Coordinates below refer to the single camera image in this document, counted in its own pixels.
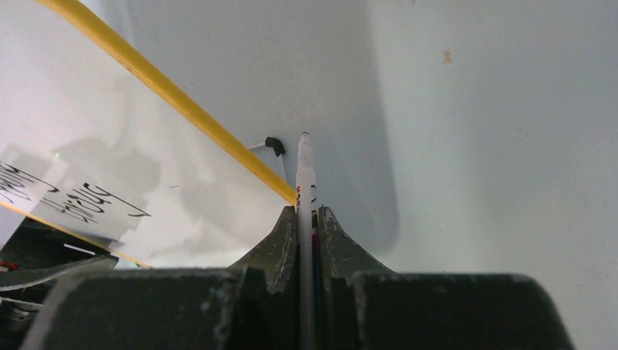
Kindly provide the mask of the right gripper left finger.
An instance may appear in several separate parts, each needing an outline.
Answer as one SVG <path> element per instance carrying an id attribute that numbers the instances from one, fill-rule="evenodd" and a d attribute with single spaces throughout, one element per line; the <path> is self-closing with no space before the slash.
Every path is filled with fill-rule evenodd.
<path id="1" fill-rule="evenodd" d="M 23 349 L 296 349 L 297 216 L 227 268 L 88 271 L 60 279 Z"/>

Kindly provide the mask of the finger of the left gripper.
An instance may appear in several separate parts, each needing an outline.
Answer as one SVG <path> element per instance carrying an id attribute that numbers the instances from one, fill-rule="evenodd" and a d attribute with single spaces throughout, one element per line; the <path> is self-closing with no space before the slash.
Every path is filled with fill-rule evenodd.
<path id="1" fill-rule="evenodd" d="M 69 262 L 51 268 L 1 272 L 1 291 L 9 292 L 34 287 L 65 275 L 88 271 L 111 270 L 118 259 L 110 256 L 94 256 L 90 259 Z"/>

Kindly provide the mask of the yellow framed whiteboard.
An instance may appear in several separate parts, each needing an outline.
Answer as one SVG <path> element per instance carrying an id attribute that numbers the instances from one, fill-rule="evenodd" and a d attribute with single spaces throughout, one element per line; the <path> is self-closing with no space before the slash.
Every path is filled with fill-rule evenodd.
<path id="1" fill-rule="evenodd" d="M 1 3 L 1 209 L 146 268 L 227 266 L 293 189 L 80 1 Z"/>

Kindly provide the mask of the black whiteboard marker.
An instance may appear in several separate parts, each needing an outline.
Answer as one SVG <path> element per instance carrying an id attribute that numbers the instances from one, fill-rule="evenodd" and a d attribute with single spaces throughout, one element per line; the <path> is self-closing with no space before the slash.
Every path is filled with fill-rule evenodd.
<path id="1" fill-rule="evenodd" d="M 308 132 L 300 135 L 297 154 L 296 194 L 299 243 L 299 316 L 300 348 L 316 347 L 316 311 L 313 272 L 313 236 L 316 225 L 316 174 L 313 161 L 313 145 Z"/>

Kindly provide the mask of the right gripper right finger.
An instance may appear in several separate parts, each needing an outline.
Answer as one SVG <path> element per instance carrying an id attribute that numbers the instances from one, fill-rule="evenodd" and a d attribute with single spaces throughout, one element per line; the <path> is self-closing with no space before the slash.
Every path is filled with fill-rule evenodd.
<path id="1" fill-rule="evenodd" d="M 397 273 L 318 210 L 323 349 L 572 349 L 555 304 L 518 273 Z"/>

